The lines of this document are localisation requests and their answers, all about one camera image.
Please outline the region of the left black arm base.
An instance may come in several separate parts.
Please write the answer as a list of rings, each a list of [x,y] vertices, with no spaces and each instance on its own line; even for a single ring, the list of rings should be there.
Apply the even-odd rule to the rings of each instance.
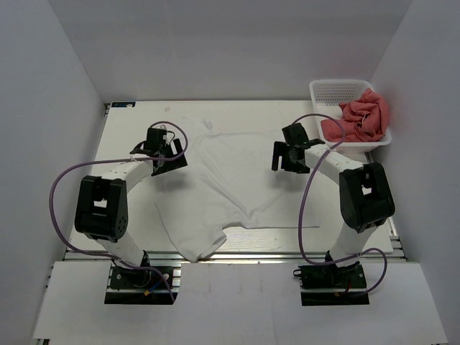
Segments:
[[[133,270],[112,261],[104,303],[106,305],[173,305],[178,296],[177,267],[156,266]]]

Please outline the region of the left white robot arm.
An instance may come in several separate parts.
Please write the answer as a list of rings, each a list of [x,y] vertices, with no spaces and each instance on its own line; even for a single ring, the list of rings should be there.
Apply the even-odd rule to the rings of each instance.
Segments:
[[[137,287],[152,278],[147,253],[128,231],[128,194],[145,178],[188,165],[187,146],[182,146],[168,121],[152,124],[146,139],[130,152],[131,157],[102,176],[87,175],[80,182],[75,230],[100,244],[113,259],[128,268],[127,278]]]

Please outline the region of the white t shirt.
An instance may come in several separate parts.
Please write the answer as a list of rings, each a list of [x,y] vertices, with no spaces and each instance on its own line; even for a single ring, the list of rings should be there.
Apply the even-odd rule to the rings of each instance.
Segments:
[[[180,127],[188,135],[188,164],[153,183],[162,225],[184,258],[196,262],[215,252],[230,226],[297,227],[308,176],[272,171],[280,130],[225,133],[186,118]]]

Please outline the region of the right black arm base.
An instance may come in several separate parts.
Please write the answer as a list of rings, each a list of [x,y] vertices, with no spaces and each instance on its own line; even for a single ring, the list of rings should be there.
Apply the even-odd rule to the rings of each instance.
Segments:
[[[357,257],[335,263],[327,253],[320,264],[301,265],[293,271],[300,281],[303,306],[368,305],[364,268]]]

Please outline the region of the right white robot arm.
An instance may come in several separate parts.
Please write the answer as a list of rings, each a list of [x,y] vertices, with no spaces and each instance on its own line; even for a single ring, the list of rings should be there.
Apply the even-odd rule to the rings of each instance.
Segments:
[[[282,128],[283,142],[275,142],[272,170],[283,169],[309,174],[298,216],[298,243],[303,250],[303,214],[313,178],[317,172],[339,187],[343,226],[327,252],[324,262],[326,281],[342,286],[351,277],[349,267],[359,261],[364,245],[374,231],[395,212],[395,203],[383,166],[377,162],[364,164],[334,150],[320,139],[309,139],[303,125],[294,123]]]

